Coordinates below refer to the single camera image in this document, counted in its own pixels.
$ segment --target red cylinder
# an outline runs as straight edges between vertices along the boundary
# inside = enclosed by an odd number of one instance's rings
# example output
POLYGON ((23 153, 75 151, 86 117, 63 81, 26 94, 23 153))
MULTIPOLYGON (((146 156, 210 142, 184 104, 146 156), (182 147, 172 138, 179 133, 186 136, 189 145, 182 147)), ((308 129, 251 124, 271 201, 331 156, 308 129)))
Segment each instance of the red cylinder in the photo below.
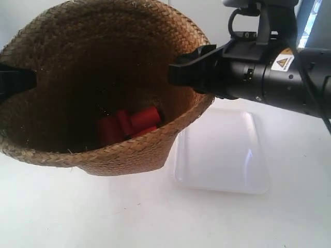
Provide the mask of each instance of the red cylinder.
POLYGON ((156 129, 157 129, 156 126, 151 127, 151 128, 147 128, 147 129, 141 131, 140 133, 136 133, 136 134, 132 135, 131 137, 132 137, 132 138, 137 138, 137 137, 139 137, 139 136, 143 136, 143 135, 145 135, 146 133, 150 133, 150 132, 152 132, 152 131, 155 131, 156 129))
POLYGON ((128 137, 134 134, 134 130, 131 124, 130 116, 126 110, 119 110, 116 112, 116 118, 121 127, 123 134, 128 137))
POLYGON ((97 121, 99 140, 102 146, 112 145, 122 142, 124 136, 117 119, 113 116, 107 116, 97 121))
POLYGON ((131 123, 135 133, 156 126, 161 122, 161 117, 155 107, 149 107, 131 116, 131 123))

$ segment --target woven basket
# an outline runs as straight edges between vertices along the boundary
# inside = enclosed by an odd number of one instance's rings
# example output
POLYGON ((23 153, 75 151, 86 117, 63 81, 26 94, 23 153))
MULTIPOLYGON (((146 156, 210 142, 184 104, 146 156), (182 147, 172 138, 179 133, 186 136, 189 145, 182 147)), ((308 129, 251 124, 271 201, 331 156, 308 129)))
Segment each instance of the woven basket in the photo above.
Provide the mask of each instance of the woven basket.
POLYGON ((38 86, 0 105, 0 151, 30 164, 116 176, 161 168, 178 132, 213 96, 167 82, 168 64, 208 44, 195 24, 155 0, 78 0, 34 19, 0 62, 37 72, 38 86), (156 106, 164 126, 98 147, 94 124, 156 106))

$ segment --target warning label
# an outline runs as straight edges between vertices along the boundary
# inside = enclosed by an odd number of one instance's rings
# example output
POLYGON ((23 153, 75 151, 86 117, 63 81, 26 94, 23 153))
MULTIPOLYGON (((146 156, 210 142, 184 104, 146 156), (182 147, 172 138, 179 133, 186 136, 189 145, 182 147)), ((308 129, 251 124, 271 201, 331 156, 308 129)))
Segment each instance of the warning label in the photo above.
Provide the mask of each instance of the warning label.
POLYGON ((277 56, 271 69, 273 71, 288 71, 293 60, 294 55, 291 49, 285 49, 277 56))

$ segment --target red object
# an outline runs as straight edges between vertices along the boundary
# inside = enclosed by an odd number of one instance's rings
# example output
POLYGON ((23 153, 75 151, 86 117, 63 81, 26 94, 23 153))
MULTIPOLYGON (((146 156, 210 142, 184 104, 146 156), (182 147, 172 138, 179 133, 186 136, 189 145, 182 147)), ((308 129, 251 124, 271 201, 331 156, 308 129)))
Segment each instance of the red object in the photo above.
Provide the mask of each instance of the red object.
POLYGON ((101 145, 107 146, 124 140, 123 133, 117 119, 107 116, 97 121, 98 135, 101 145))
POLYGON ((161 122, 161 117, 155 107, 149 107, 131 116, 131 123, 135 133, 156 126, 161 122))
POLYGON ((132 138, 137 138, 137 137, 139 137, 139 136, 143 136, 143 135, 145 135, 146 133, 150 133, 150 132, 152 132, 152 131, 155 131, 156 129, 157 129, 157 127, 147 128, 147 129, 145 129, 144 131, 141 131, 140 133, 136 133, 136 134, 132 135, 131 137, 132 137, 132 138))
POLYGON ((125 136, 130 136, 134 134, 130 116, 126 110, 117 111, 116 118, 125 136))

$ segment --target basket rim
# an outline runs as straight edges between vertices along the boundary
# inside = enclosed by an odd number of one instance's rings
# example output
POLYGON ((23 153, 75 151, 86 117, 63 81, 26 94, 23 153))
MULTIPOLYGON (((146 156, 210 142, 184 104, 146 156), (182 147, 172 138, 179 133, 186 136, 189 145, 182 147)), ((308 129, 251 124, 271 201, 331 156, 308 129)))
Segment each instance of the basket rim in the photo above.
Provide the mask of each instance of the basket rim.
MULTIPOLYGON (((22 30, 18 32, 16 36, 12 38, 12 40, 4 46, 3 50, 0 52, 0 62, 6 62, 6 57, 2 55, 6 55, 7 53, 10 53, 11 50, 14 49, 16 46, 16 41, 24 37, 26 34, 31 34, 31 32, 28 30, 31 30, 32 26, 35 26, 36 23, 38 25, 41 25, 43 22, 48 20, 48 13, 49 12, 60 12, 63 8, 68 8, 70 9, 75 9, 75 8, 81 8, 82 5, 87 5, 87 4, 98 4, 98 3, 109 3, 109 2, 123 2, 123 0, 71 0, 67 1, 64 3, 61 3, 59 5, 56 5, 48 10, 45 10, 41 14, 39 14, 37 17, 35 17, 30 23, 28 23, 22 30)), ((125 1, 127 4, 132 4, 132 3, 144 3, 144 4, 151 4, 152 7, 157 7, 157 8, 163 8, 163 9, 168 9, 171 12, 177 16, 177 18, 180 18, 180 21, 183 23, 186 23, 186 25, 190 28, 193 28, 195 32, 199 34, 201 37, 201 40, 203 40, 204 44, 209 44, 209 41, 207 37, 204 35, 204 33, 196 26, 196 24, 188 17, 183 15, 181 12, 178 10, 174 9, 173 7, 160 2, 158 0, 128 0, 125 1)), ((124 149, 128 145, 130 146, 135 146, 139 145, 141 143, 144 143, 146 141, 146 146, 142 148, 148 148, 153 145, 157 145, 157 142, 151 143, 148 141, 151 141, 154 139, 154 137, 160 137, 160 136, 168 136, 169 138, 173 138, 174 135, 177 135, 181 130, 186 128, 190 123, 192 123, 194 120, 196 120, 213 102, 214 96, 210 94, 205 94, 205 95, 200 95, 198 100, 195 102, 195 104, 185 113, 174 119, 172 122, 162 126, 161 128, 158 128, 157 130, 147 133, 143 136, 137 137, 130 139, 128 141, 124 141, 121 143, 113 144, 110 146, 105 146, 96 150, 89 150, 89 151, 83 151, 83 152, 78 152, 78 153, 58 153, 58 152, 47 152, 47 151, 40 151, 40 150, 35 150, 31 148, 24 148, 20 145, 14 144, 11 142, 9 138, 7 138, 4 134, 0 133, 0 152, 10 156, 14 157, 15 159, 18 159, 23 162, 30 163, 32 160, 33 164, 35 163, 35 157, 50 157, 52 158, 52 161, 55 163, 62 163, 65 162, 68 157, 72 161, 76 161, 76 163, 68 164, 68 165, 63 165, 60 167, 74 167, 79 164, 79 161, 83 161, 84 157, 91 157, 95 155, 96 153, 98 154, 98 157, 100 159, 115 159, 118 157, 121 157, 121 154, 119 150, 124 149)), ((40 161, 40 165, 47 165, 47 161, 40 161)))

